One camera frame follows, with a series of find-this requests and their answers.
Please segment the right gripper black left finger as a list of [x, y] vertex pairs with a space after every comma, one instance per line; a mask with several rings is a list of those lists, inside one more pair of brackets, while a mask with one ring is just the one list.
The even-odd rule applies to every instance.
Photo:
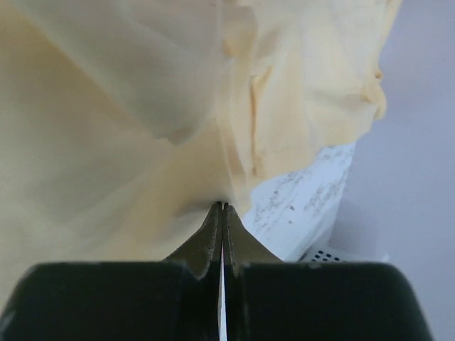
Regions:
[[32, 266], [1, 314], [1, 339], [218, 340], [222, 224], [216, 203], [162, 261]]

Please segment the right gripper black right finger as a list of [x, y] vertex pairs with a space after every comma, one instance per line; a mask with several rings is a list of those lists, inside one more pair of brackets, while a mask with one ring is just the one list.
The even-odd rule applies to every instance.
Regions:
[[404, 274], [382, 262], [280, 261], [223, 208], [229, 340], [431, 340]]

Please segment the yellow t-shirt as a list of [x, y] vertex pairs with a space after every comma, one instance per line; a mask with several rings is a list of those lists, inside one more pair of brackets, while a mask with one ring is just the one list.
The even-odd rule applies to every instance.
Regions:
[[159, 259], [386, 108], [399, 1], [2, 1], [1, 274]]

